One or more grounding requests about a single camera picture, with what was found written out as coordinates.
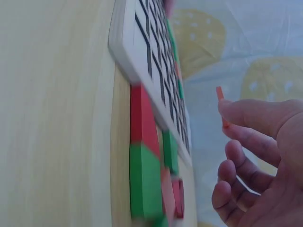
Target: wooden puzzle board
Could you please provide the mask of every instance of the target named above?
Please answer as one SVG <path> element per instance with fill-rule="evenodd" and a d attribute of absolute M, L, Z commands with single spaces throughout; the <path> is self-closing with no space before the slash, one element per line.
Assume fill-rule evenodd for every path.
<path fill-rule="evenodd" d="M 117 1 L 109 47 L 128 81 L 132 85 L 144 85 L 157 123 L 173 133 L 179 154 L 191 165 L 185 103 L 179 94 L 162 0 Z"/>
<path fill-rule="evenodd" d="M 130 85 L 116 67 L 111 120 L 111 206 L 112 227 L 149 227 L 150 223 L 131 219 L 129 201 L 129 130 L 130 130 Z M 161 154 L 163 154 L 162 136 L 157 128 Z M 179 176 L 184 181 L 186 212 L 183 221 L 177 221 L 175 227 L 196 227 L 196 198 L 194 173 L 181 158 L 178 158 Z"/>

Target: cream wall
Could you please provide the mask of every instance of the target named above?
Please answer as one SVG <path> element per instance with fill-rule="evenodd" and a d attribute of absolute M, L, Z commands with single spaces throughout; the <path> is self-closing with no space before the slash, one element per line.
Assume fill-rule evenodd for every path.
<path fill-rule="evenodd" d="M 114 0 L 0 0 L 2 227 L 111 226 Z"/>

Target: yellow polka dot pattern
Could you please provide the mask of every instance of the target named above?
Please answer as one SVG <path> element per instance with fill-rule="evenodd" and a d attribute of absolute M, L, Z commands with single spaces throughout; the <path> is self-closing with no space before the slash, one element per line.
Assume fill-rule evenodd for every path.
<path fill-rule="evenodd" d="M 180 9 L 175 11 L 172 25 L 183 79 L 219 61 L 226 32 L 218 19 L 196 9 Z"/>

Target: puzzle piece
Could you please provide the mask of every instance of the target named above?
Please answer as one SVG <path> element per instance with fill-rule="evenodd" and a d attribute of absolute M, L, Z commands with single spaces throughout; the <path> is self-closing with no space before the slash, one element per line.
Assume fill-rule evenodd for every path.
<path fill-rule="evenodd" d="M 184 93 L 183 93 L 183 87 L 182 87 L 181 79 L 178 79 L 178 89 L 179 89 L 180 98 L 183 99 L 184 98 Z"/>
<path fill-rule="evenodd" d="M 131 88 L 131 144 L 143 142 L 160 159 L 152 105 L 143 85 Z"/>
<path fill-rule="evenodd" d="M 216 87 L 216 92 L 217 92 L 218 101 L 224 99 L 224 95 L 221 87 Z M 228 128 L 230 126 L 230 123 L 224 118 L 222 118 L 222 124 L 224 128 Z"/>
<path fill-rule="evenodd" d="M 161 190 L 163 213 L 165 213 L 169 227 L 171 227 L 175 216 L 176 203 L 168 168 L 161 171 Z"/>
<path fill-rule="evenodd" d="M 172 188 L 174 191 L 176 210 L 175 217 L 178 219 L 184 218 L 184 189 L 183 181 L 181 179 L 174 179 L 172 181 Z"/>
<path fill-rule="evenodd" d="M 155 222 L 154 227 L 169 227 L 167 217 L 164 215 L 162 218 L 158 219 Z"/>
<path fill-rule="evenodd" d="M 159 159 L 144 144 L 131 144 L 129 172 L 132 217 L 161 217 L 163 209 Z"/>
<path fill-rule="evenodd" d="M 172 174 L 178 175 L 178 145 L 170 131 L 163 132 L 164 165 Z"/>

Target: white dot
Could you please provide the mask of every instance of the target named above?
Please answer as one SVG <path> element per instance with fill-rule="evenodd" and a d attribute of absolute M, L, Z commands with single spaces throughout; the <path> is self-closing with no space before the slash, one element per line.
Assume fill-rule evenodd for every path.
<path fill-rule="evenodd" d="M 269 102 L 274 102 L 275 100 L 275 93 L 274 92 L 270 92 L 267 96 L 267 101 Z"/>
<path fill-rule="evenodd" d="M 190 34 L 190 40 L 195 40 L 195 39 L 196 39 L 196 34 L 191 33 L 191 34 Z"/>
<path fill-rule="evenodd" d="M 258 83 L 255 81 L 255 82 L 252 82 L 251 84 L 250 84 L 250 90 L 251 91 L 255 91 L 256 89 L 257 89 L 257 87 L 258 87 Z"/>
<path fill-rule="evenodd" d="M 190 18 L 193 18 L 194 17 L 194 15 L 192 14 L 192 13 L 188 13 L 187 14 Z"/>
<path fill-rule="evenodd" d="M 290 81 L 290 80 L 287 81 L 284 86 L 285 93 L 288 93 L 293 85 L 294 85 L 294 83 L 292 81 Z"/>
<path fill-rule="evenodd" d="M 278 70 L 279 68 L 281 68 L 281 65 L 279 63 L 275 63 L 270 66 L 270 71 L 275 71 Z"/>

